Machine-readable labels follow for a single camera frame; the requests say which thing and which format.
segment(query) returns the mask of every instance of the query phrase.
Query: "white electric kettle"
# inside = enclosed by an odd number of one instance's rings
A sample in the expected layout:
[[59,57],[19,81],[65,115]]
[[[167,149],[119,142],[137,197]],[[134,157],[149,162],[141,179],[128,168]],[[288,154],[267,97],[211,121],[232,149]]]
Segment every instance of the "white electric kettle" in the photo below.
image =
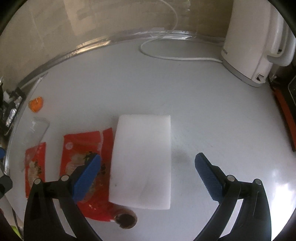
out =
[[295,36],[267,0],[234,0],[221,52],[222,63],[231,73],[259,87],[265,83],[272,64],[291,63],[295,47]]

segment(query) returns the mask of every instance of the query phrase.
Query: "blue gripper pad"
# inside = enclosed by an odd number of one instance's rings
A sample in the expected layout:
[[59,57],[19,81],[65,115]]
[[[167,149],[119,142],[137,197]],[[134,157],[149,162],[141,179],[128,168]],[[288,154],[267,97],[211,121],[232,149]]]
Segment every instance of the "blue gripper pad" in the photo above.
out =
[[100,168],[101,157],[99,155],[95,155],[94,158],[90,160],[89,163],[85,166],[84,170],[76,179],[73,185],[72,198],[75,203],[83,200],[98,172],[100,171]]
[[196,155],[194,162],[195,168],[205,187],[207,188],[211,198],[214,201],[221,203],[223,199],[223,183],[221,180],[219,180],[219,177],[213,170],[213,168],[218,167],[213,166],[202,152]]
[[3,157],[5,157],[5,150],[0,147],[0,159],[2,159]]

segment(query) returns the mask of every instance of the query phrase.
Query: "kettle base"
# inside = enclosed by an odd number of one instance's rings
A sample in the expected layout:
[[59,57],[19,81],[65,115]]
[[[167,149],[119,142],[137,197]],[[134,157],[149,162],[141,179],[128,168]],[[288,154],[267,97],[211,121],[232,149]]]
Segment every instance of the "kettle base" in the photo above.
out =
[[260,87],[262,84],[255,83],[253,80],[249,79],[248,77],[244,76],[241,72],[236,70],[234,67],[232,67],[223,57],[222,57],[222,64],[226,69],[229,70],[232,74],[234,74],[236,77],[238,77],[243,82],[247,83],[248,85],[254,86],[254,87]]

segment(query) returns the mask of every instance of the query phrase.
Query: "red snack bag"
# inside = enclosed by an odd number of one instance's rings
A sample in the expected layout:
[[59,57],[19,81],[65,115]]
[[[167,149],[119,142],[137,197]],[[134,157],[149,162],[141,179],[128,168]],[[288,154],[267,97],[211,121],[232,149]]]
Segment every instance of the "red snack bag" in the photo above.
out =
[[64,136],[60,176],[71,175],[76,167],[84,164],[90,152],[101,156],[100,172],[84,200],[77,203],[85,217],[98,221],[114,219],[114,204],[108,201],[112,149],[112,128]]
[[37,148],[31,147],[26,150],[25,188],[27,198],[35,179],[40,178],[42,181],[45,181],[45,149],[46,143],[43,142]]

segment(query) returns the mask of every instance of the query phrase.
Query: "orange strip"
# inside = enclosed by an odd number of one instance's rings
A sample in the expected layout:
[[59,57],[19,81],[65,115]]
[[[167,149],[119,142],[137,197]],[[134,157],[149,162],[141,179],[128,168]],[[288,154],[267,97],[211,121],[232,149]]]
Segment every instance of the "orange strip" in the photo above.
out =
[[279,89],[276,89],[274,91],[274,94],[275,94],[276,98],[278,99],[278,101],[279,101],[279,103],[281,105],[281,108],[283,110],[283,113],[285,115],[287,124],[288,124],[290,132],[291,132],[293,145],[294,145],[294,147],[296,149],[296,124],[295,124],[294,118],[292,116],[292,113],[291,113],[291,111],[289,109],[289,106],[288,106],[284,96],[282,95],[281,91]]

